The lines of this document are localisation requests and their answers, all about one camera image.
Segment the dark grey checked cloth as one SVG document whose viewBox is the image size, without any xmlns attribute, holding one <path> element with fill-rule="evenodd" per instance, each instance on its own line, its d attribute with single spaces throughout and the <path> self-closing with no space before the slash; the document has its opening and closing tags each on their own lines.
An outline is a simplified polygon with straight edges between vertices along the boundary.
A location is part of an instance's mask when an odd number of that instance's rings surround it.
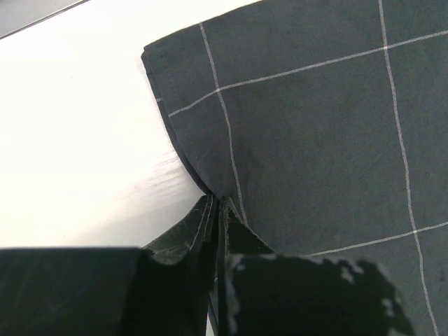
<svg viewBox="0 0 448 336">
<path fill-rule="evenodd" d="M 447 334 L 446 1 L 259 1 L 141 58 L 201 189 L 275 251 L 379 262 Z"/>
</svg>

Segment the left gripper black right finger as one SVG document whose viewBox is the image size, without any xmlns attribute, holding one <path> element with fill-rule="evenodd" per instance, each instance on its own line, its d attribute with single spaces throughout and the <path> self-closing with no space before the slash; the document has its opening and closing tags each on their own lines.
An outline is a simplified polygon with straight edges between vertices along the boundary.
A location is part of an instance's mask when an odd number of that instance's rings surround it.
<svg viewBox="0 0 448 336">
<path fill-rule="evenodd" d="M 273 252 L 238 217 L 218 212 L 219 335 L 413 335 L 396 287 L 367 260 Z"/>
</svg>

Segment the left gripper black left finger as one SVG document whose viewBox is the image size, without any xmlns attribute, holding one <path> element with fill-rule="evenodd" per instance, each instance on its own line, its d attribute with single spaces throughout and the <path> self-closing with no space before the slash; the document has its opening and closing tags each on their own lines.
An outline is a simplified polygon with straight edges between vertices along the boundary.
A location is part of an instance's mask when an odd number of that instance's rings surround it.
<svg viewBox="0 0 448 336">
<path fill-rule="evenodd" d="M 214 197 L 142 248 L 4 248 L 2 335 L 204 335 Z"/>
</svg>

